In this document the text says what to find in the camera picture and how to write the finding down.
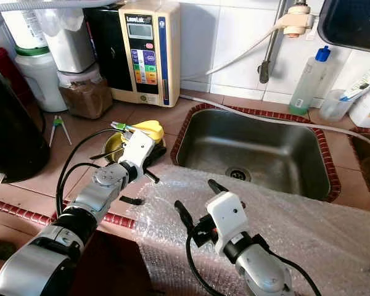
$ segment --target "black appliance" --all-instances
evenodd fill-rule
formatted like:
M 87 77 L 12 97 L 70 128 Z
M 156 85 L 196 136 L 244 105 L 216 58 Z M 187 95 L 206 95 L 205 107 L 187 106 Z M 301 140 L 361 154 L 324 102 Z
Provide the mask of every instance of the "black appliance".
M 49 159 L 49 148 L 37 126 L 0 74 L 0 173 L 3 182 L 35 175 Z
M 328 43 L 370 51 L 370 0 L 325 0 L 318 33 Z
M 111 88 L 133 91 L 118 10 L 123 4 L 83 10 L 100 71 Z

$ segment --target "black kettle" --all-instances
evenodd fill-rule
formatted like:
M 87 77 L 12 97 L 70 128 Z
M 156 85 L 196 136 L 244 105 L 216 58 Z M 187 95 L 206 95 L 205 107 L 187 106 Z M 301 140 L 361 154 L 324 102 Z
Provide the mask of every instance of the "black kettle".
M 48 159 L 47 142 L 0 74 L 0 182 L 28 179 Z

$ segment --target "digital display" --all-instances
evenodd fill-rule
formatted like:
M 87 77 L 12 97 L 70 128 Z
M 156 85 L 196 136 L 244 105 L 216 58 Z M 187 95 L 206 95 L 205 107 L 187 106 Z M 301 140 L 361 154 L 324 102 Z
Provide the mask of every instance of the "digital display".
M 139 25 L 139 24 L 128 24 L 129 26 L 129 37 L 137 38 L 145 37 L 152 39 L 152 26 L 151 25 Z

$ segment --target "black cable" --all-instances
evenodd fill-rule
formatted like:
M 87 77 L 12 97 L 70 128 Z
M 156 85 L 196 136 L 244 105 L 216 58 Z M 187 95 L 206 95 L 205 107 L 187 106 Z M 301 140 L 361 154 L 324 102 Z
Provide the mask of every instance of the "black cable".
M 187 239 L 186 239 L 186 245 L 185 245 L 185 247 L 186 247 L 186 258 L 187 258 L 187 262 L 189 263 L 189 266 L 191 267 L 191 271 L 192 271 L 193 275 L 195 276 L 195 278 L 199 281 L 199 283 L 201 283 L 201 285 L 203 286 L 203 288 L 208 293 L 210 293 L 213 296 L 225 296 L 224 294 L 219 293 L 213 287 L 211 287 L 210 285 L 208 285 L 204 281 L 204 279 L 202 278 L 202 276 L 200 275 L 200 273 L 197 271 L 197 268 L 195 266 L 195 263 L 193 262 L 192 253 L 191 253 L 191 239 L 192 239 L 192 236 L 194 234 L 195 234 L 195 228 L 193 228 L 189 232 L 189 234 L 187 236 Z
M 268 251 L 271 255 L 277 257 L 278 259 L 280 259 L 282 262 L 284 262 L 285 264 L 295 268 L 299 273 L 302 274 L 302 276 L 307 280 L 308 284 L 311 286 L 311 288 L 313 289 L 314 293 L 316 296 L 321 296 L 322 294 L 320 293 L 320 291 L 318 290 L 316 284 L 314 283 L 314 281 L 312 280 L 312 278 L 308 275 L 308 273 L 298 264 L 284 258 L 284 257 L 281 257 L 275 253 L 273 253 L 271 250 Z
M 204 279 L 202 278 L 202 276 L 200 275 L 200 273 L 197 271 L 197 268 L 193 262 L 193 258 L 192 258 L 192 253 L 191 253 L 191 239 L 192 239 L 192 236 L 195 234 L 195 228 L 193 228 L 187 238 L 186 238 L 186 258 L 187 258 L 187 262 L 189 263 L 189 266 L 191 267 L 191 271 L 193 273 L 193 275 L 195 276 L 195 278 L 198 280 L 199 283 L 201 283 L 201 285 L 203 286 L 203 288 L 208 292 L 210 293 L 211 295 L 213 296 L 225 296 L 224 294 L 222 293 L 219 293 L 217 290 L 215 290 L 213 287 L 211 287 L 210 285 L 207 284 L 207 282 L 204 281 Z M 307 272 L 301 267 L 299 266 L 298 264 L 288 260 L 288 259 L 285 259 L 284 257 L 281 257 L 275 253 L 273 253 L 271 250 L 268 250 L 269 254 L 277 257 L 278 259 L 280 259 L 283 263 L 295 268 L 300 274 L 302 274 L 302 276 L 307 280 L 307 282 L 309 283 L 309 285 L 311 286 L 311 288 L 313 289 L 314 293 L 315 293 L 315 296 L 321 296 L 321 293 L 320 291 L 318 290 L 316 284 L 314 283 L 314 281 L 312 280 L 312 278 L 307 274 Z
M 64 191 L 64 186 L 66 185 L 66 181 L 68 179 L 68 177 L 70 176 L 70 174 L 76 169 L 76 168 L 79 168 L 79 167 L 83 167 L 83 166 L 86 166 L 86 167 L 93 167 L 93 168 L 100 168 L 101 166 L 99 165 L 95 165 L 94 163 L 89 163 L 89 162 L 81 162 L 81 163 L 77 163 L 76 165 L 72 166 L 66 173 L 66 175 L 64 176 L 63 178 L 63 181 L 62 181 L 62 185 L 60 187 L 60 196 L 63 197 L 63 191 Z
M 91 134 L 88 137 L 84 138 L 81 142 L 79 142 L 77 144 L 77 146 L 75 146 L 75 148 L 72 150 L 72 152 L 70 153 L 70 155 L 68 156 L 68 158 L 67 158 L 67 160 L 66 160 L 66 162 L 65 162 L 65 164 L 64 164 L 64 166 L 62 168 L 62 171 L 60 173 L 59 179 L 57 180 L 57 185 L 56 185 L 56 212 L 57 212 L 57 216 L 58 217 L 62 214 L 62 210 L 63 210 L 63 195 L 60 192 L 61 187 L 62 187 L 63 178 L 64 178 L 65 172 L 67 170 L 67 167 L 70 164 L 70 162 L 71 162 L 71 160 L 72 160 L 75 152 L 86 141 L 92 139 L 93 137 L 96 137 L 99 134 L 102 134 L 102 133 L 105 133 L 105 132 L 108 132 L 108 131 L 115 131 L 117 133 L 120 132 L 119 130 L 114 129 L 114 128 L 107 128 L 107 129 L 102 129 L 101 131 L 97 131 L 94 134 Z

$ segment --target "green lid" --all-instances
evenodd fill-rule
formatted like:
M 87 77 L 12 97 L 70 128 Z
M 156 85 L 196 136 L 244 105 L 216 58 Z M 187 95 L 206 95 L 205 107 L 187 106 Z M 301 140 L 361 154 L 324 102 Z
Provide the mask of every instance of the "green lid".
M 49 52 L 49 48 L 46 46 L 26 49 L 15 45 L 15 51 L 20 56 L 31 57 L 31 56 L 40 56 L 41 54 L 47 54 Z

